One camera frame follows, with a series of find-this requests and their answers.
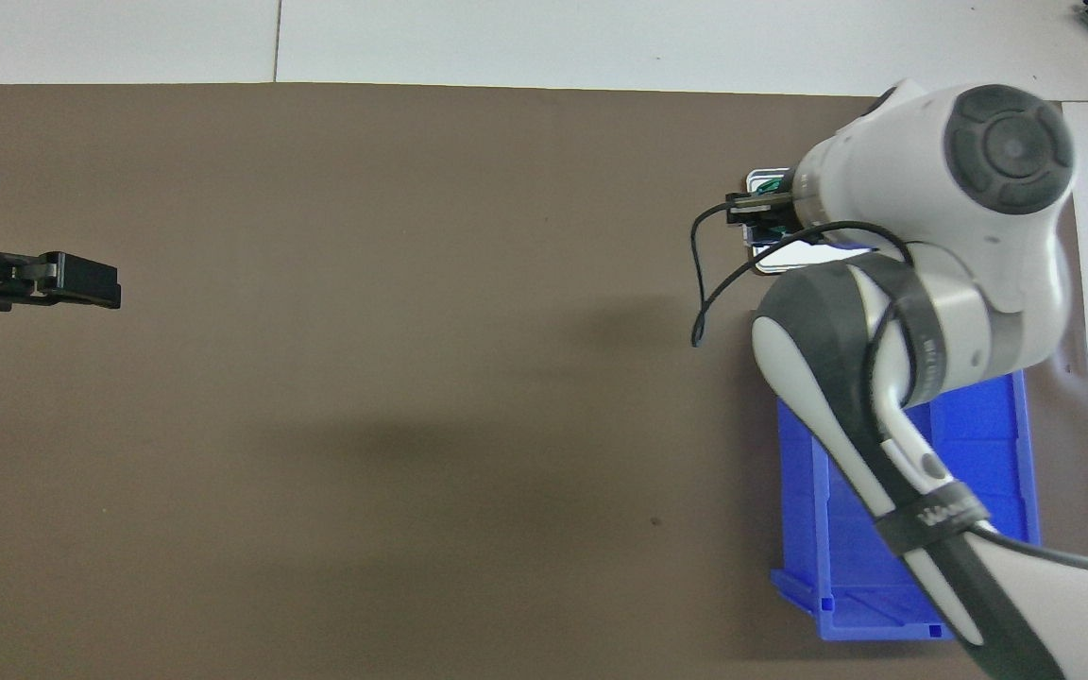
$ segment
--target brown mat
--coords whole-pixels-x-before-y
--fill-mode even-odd
[[[769,585],[769,280],[687,346],[691,217],[865,107],[0,86],[0,248],[125,294],[0,313],[0,677],[979,679]],[[1030,384],[1047,543],[1088,553],[1084,357]]]

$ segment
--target black cable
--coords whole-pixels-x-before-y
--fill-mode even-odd
[[[868,426],[876,435],[877,442],[888,440],[888,435],[881,431],[880,420],[877,418],[876,408],[873,405],[873,401],[876,400],[876,395],[871,392],[871,384],[876,378],[873,374],[876,373],[876,358],[880,354],[880,341],[885,338],[886,329],[898,318],[898,306],[890,301],[883,308],[883,313],[880,314],[880,324],[876,326],[876,332],[871,334],[871,339],[867,341],[867,347],[863,350],[863,404],[865,405],[863,412],[867,413]]]
[[[692,225],[691,227],[692,251],[694,251],[695,249],[695,240],[694,240],[695,227],[698,225],[698,221],[707,219],[708,214],[716,214],[716,212],[720,210],[725,210],[725,206],[708,208],[708,211],[705,211],[705,214],[701,214],[698,219],[696,219],[695,225]],[[901,255],[901,259],[904,260],[906,265],[911,267],[913,265],[914,257],[913,254],[911,254],[910,251],[910,247],[906,246],[905,242],[903,242],[900,237],[898,237],[895,233],[891,233],[889,232],[888,228],[883,228],[878,224],[867,223],[867,221],[852,221],[852,220],[832,221],[832,223],[829,224],[800,230],[800,232],[791,233],[791,235],[782,237],[774,246],[763,250],[758,255],[755,255],[755,257],[747,259],[746,262],[742,263],[742,265],[739,267],[737,270],[734,270],[732,274],[725,276],[725,281],[721,281],[720,285],[717,285],[716,289],[713,289],[712,295],[708,297],[704,297],[703,294],[704,281],[703,281],[703,274],[701,274],[700,272],[698,258],[696,255],[696,262],[695,262],[696,274],[700,275],[700,309],[698,309],[698,314],[695,316],[695,323],[691,324],[691,347],[698,347],[701,341],[704,339],[704,327],[707,321],[708,310],[713,308],[713,302],[716,301],[716,298],[720,297],[720,294],[725,293],[725,289],[728,288],[729,285],[733,284],[734,281],[738,281],[744,274],[746,274],[746,272],[754,269],[755,267],[758,267],[759,262],[769,258],[770,255],[776,254],[781,248],[786,248],[791,244],[795,244],[795,242],[798,240],[804,240],[808,236],[816,236],[819,235],[819,233],[841,232],[841,230],[843,228],[855,228],[858,230],[858,232],[875,233],[876,236],[879,236],[885,240],[888,240],[889,244],[893,246],[893,248],[898,249],[899,254]]]
[[[695,281],[698,282],[698,301],[700,305],[704,304],[704,268],[700,265],[698,262],[698,246],[695,246],[695,233],[698,232],[698,225],[707,220],[709,217],[716,214],[716,212],[728,211],[729,203],[720,203],[720,206],[714,206],[708,208],[708,210],[700,212],[700,215],[695,221],[691,223],[691,258],[695,260]]]

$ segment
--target small box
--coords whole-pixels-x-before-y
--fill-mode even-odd
[[[907,410],[1001,533],[1040,543],[1022,371]],[[824,447],[780,401],[783,568],[771,583],[811,614],[824,641],[939,641],[949,628],[889,552]]]

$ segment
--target green object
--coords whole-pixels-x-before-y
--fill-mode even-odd
[[[758,185],[758,189],[755,189],[755,194],[769,194],[772,190],[778,189],[778,185],[782,184],[782,177],[775,177],[775,180],[768,180]]]

